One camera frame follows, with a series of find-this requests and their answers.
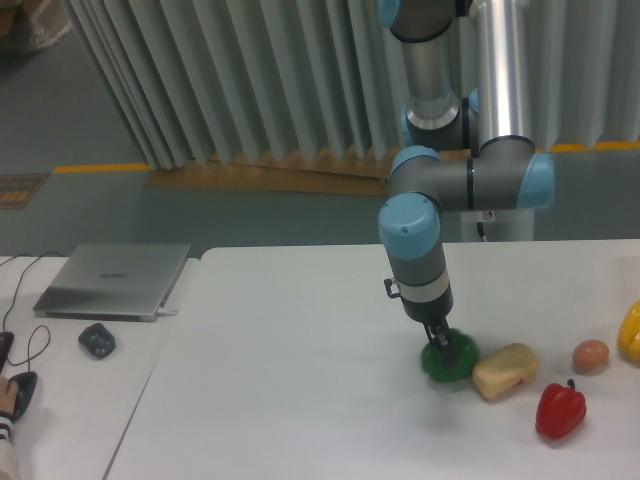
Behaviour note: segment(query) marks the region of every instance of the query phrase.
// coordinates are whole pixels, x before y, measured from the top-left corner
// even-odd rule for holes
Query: laptop
[[[153,321],[189,249],[185,244],[81,244],[33,310],[47,317]]]

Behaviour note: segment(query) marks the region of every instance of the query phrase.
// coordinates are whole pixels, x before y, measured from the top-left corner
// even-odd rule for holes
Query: egg
[[[600,340],[587,340],[573,350],[573,366],[578,372],[589,373],[606,365],[609,347]]]

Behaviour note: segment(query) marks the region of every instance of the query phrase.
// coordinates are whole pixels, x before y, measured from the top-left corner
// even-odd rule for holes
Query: bread loaf
[[[533,380],[540,363],[523,343],[512,343],[476,363],[473,383],[487,400],[494,400],[516,385]]]

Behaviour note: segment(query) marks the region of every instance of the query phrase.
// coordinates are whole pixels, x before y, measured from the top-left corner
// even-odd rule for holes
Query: person's arm
[[[0,480],[19,480],[18,455],[11,444],[18,384],[0,377]]]

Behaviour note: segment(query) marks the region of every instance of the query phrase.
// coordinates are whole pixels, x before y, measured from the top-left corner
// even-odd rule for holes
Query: yellow floor strip
[[[600,142],[596,143],[591,150],[635,150],[640,149],[640,142]],[[551,153],[560,153],[560,152],[588,152],[590,149],[585,147],[584,145],[579,145],[577,143],[564,143],[559,145],[554,145],[549,149]]]
[[[600,142],[596,143],[592,149],[577,143],[562,143],[554,145],[548,151],[550,153],[563,152],[588,152],[589,150],[605,151],[605,150],[638,150],[640,142]],[[98,173],[98,172],[138,172],[150,171],[148,165],[144,163],[123,163],[116,165],[74,165],[67,167],[56,167],[53,173]]]
[[[53,173],[98,173],[98,172],[135,172],[151,170],[144,163],[122,163],[116,165],[74,165],[56,167]]]

